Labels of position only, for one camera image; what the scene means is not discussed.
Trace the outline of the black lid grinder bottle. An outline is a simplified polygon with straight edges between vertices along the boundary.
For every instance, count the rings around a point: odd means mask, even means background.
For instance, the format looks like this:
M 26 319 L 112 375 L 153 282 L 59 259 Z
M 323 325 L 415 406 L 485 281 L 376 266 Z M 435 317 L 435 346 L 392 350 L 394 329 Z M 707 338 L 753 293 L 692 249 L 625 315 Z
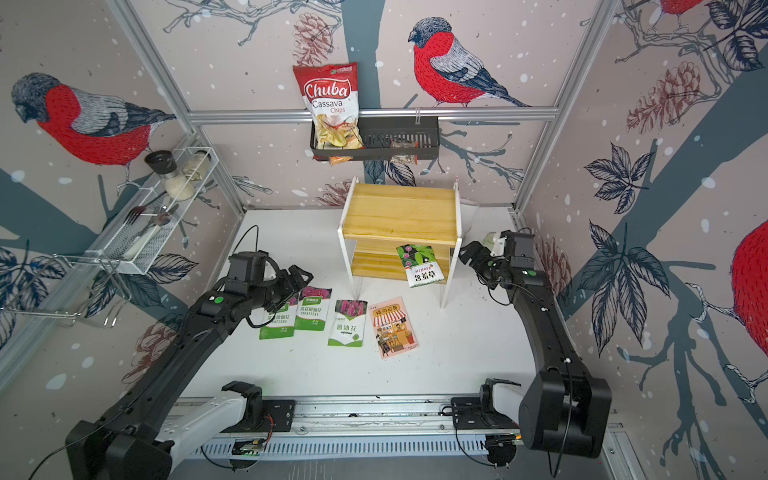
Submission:
M 148 154 L 144 161 L 159 176 L 165 192 L 172 201 L 182 202 L 193 198 L 195 187 L 178 168 L 171 151 L 154 151 Z

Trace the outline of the black wall basket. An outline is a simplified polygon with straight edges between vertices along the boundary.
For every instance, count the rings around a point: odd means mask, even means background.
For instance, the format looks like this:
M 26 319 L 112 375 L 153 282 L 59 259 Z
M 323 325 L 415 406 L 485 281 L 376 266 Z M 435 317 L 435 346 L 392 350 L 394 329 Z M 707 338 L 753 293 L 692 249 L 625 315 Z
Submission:
M 362 139 L 359 149 L 315 147 L 316 133 L 312 127 L 310 147 L 321 159 L 351 157 L 353 160 L 391 160 L 395 156 L 415 156 L 417 160 L 438 157 L 440 148 L 439 121 L 433 116 L 362 117 L 358 123 Z

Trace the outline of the picture seed packet shelf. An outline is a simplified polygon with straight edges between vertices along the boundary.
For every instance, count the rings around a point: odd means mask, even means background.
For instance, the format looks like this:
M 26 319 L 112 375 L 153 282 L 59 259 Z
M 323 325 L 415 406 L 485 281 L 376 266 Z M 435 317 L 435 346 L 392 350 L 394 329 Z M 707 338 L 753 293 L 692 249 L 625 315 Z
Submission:
M 406 353 L 419 346 L 401 297 L 374 304 L 369 308 L 369 313 L 382 359 Z

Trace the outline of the white seed packet shelf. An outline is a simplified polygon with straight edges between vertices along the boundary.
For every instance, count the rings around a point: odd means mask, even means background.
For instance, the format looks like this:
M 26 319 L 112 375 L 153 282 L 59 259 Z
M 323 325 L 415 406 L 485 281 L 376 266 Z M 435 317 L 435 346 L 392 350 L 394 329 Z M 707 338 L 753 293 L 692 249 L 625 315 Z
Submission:
M 445 279 L 431 246 L 406 244 L 396 248 L 410 288 L 442 282 Z

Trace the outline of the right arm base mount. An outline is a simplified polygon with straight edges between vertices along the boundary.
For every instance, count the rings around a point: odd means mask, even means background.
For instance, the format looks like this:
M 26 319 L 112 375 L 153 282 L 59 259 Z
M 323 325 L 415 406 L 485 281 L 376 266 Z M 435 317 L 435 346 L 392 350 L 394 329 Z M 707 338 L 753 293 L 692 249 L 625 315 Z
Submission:
M 458 430 L 518 429 L 523 394 L 518 382 L 487 378 L 478 394 L 452 397 L 443 415 L 450 415 Z

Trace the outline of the green seed bag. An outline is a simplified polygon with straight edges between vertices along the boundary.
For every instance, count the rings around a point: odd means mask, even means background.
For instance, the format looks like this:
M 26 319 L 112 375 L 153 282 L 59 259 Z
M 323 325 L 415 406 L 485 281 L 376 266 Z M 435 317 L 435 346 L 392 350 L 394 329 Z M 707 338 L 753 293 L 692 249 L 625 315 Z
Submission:
M 292 298 L 274 315 L 271 322 L 260 329 L 260 340 L 273 340 L 293 337 L 298 300 Z
M 331 288 L 305 287 L 299 295 L 295 329 L 322 332 L 326 326 L 331 296 Z

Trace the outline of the wooden two-tier shelf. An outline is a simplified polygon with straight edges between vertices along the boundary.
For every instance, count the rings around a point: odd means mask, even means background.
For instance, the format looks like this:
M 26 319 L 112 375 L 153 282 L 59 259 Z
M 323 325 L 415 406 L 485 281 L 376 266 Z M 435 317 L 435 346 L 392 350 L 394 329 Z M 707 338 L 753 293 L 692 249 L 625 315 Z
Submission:
M 342 257 L 355 297 L 365 278 L 406 280 L 396 248 L 433 247 L 445 278 L 445 307 L 463 242 L 459 184 L 450 189 L 361 183 L 354 178 L 337 228 Z

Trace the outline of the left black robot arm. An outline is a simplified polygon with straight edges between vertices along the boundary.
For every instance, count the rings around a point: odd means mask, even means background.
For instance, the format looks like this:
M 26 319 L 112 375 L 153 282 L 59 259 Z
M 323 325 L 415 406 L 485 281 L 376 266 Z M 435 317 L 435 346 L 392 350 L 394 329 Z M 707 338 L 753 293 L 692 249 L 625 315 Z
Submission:
M 173 342 L 135 386 L 97 421 L 80 421 L 65 440 L 75 479 L 166 479 L 189 451 L 213 435 L 197 429 L 193 442 L 162 438 L 173 405 L 211 354 L 248 321 L 252 311 L 277 313 L 313 279 L 282 269 L 265 251 L 229 259 L 229 271 L 189 308 Z

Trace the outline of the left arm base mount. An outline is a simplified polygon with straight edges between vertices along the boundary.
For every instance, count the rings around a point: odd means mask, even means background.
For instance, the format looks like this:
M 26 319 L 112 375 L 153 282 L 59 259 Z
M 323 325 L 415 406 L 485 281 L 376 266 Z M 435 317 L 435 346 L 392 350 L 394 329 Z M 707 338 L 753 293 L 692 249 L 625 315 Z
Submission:
M 261 387 L 242 381 L 229 382 L 221 390 L 235 392 L 246 401 L 242 418 L 224 433 L 284 433 L 291 430 L 295 400 L 265 400 Z

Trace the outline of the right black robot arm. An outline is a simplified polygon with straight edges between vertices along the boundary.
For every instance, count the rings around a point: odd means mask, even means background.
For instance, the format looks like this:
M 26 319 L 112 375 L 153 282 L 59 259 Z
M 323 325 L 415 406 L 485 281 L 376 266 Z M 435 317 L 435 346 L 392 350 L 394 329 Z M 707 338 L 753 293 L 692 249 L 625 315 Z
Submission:
M 459 260 L 490 291 L 505 290 L 525 328 L 536 374 L 527 386 L 487 379 L 480 409 L 494 420 L 504 416 L 515 423 L 531 450 L 596 458 L 611 411 L 611 390 L 577 355 L 551 283 L 534 268 L 533 236 L 505 230 L 501 238 L 502 254 L 473 241 L 461 248 Z

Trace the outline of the red Chuba cassava chips bag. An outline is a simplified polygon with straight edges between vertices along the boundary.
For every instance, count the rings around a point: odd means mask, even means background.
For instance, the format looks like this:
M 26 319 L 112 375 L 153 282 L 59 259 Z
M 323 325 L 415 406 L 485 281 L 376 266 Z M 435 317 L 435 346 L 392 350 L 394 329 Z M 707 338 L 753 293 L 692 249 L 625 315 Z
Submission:
M 312 115 L 313 147 L 319 150 L 361 149 L 358 65 L 295 66 L 293 73 Z

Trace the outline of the white mimosa seed bag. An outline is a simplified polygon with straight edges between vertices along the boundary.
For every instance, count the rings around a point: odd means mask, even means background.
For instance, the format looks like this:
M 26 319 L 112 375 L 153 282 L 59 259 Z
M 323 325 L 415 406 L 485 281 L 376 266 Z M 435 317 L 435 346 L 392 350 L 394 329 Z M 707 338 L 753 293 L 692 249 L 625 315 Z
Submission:
M 327 345 L 361 347 L 364 341 L 367 307 L 367 302 L 362 300 L 337 300 Z

